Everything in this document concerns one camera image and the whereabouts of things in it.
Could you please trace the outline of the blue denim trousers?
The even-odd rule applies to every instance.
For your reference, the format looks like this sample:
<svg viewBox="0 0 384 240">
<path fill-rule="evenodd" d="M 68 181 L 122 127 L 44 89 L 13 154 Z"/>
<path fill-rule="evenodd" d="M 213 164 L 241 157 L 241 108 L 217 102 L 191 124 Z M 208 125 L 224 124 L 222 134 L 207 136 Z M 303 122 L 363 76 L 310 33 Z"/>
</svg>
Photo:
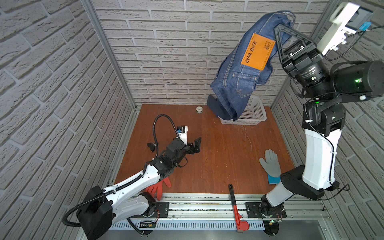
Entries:
<svg viewBox="0 0 384 240">
<path fill-rule="evenodd" d="M 278 52 L 274 29 L 279 24 L 293 28 L 295 15 L 290 11 L 265 14 L 221 63 L 210 85 L 214 94 L 208 97 L 208 107 L 216 116 L 236 121 L 256 87 L 268 82 L 274 70 L 271 60 Z"/>
</svg>

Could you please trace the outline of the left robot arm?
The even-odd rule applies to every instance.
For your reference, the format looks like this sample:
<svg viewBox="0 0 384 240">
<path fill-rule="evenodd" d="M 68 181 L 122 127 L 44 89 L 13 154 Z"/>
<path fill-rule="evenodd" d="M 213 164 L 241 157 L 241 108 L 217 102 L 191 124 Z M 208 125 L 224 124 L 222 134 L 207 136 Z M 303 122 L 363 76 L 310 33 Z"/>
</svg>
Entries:
<svg viewBox="0 0 384 240">
<path fill-rule="evenodd" d="M 96 240 L 116 222 L 134 216 L 155 216 L 156 200 L 143 190 L 165 180 L 187 154 L 201 150 L 201 138 L 185 144 L 174 139 L 162 155 L 152 160 L 143 171 L 110 187 L 89 190 L 76 216 L 87 239 Z"/>
</svg>

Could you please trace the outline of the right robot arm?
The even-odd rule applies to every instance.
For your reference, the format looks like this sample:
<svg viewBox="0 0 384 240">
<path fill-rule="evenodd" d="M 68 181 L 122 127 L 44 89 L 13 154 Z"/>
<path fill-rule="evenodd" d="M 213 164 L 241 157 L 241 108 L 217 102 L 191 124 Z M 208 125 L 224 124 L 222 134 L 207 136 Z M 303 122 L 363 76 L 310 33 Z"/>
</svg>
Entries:
<svg viewBox="0 0 384 240">
<path fill-rule="evenodd" d="M 275 28 L 283 69 L 302 86 L 302 126 L 306 134 L 306 161 L 281 175 L 281 181 L 262 197 L 260 213 L 276 217 L 286 200 L 300 195 L 323 200 L 325 191 L 342 191 L 335 180 L 337 145 L 345 125 L 345 103 L 365 102 L 384 94 L 382 61 L 351 61 L 328 69 L 316 44 L 285 25 Z"/>
</svg>

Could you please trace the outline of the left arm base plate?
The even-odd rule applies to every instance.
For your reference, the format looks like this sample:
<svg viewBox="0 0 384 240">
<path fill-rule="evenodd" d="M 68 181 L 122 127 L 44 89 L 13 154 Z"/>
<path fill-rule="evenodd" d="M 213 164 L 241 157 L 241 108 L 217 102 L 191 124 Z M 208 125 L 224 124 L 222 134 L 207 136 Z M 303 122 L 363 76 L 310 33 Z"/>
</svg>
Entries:
<svg viewBox="0 0 384 240">
<path fill-rule="evenodd" d="M 133 218 L 167 218 L 169 209 L 169 202 L 156 202 L 156 204 L 150 207 L 144 214 L 135 215 Z"/>
</svg>

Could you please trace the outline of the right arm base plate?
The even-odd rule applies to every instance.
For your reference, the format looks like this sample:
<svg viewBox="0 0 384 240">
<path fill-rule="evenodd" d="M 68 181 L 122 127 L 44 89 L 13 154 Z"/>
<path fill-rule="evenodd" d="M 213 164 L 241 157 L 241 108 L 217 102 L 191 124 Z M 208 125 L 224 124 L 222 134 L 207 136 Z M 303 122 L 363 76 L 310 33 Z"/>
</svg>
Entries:
<svg viewBox="0 0 384 240">
<path fill-rule="evenodd" d="M 284 219 L 287 217 L 283 204 L 271 207 L 268 202 L 247 202 L 245 206 L 248 218 Z"/>
</svg>

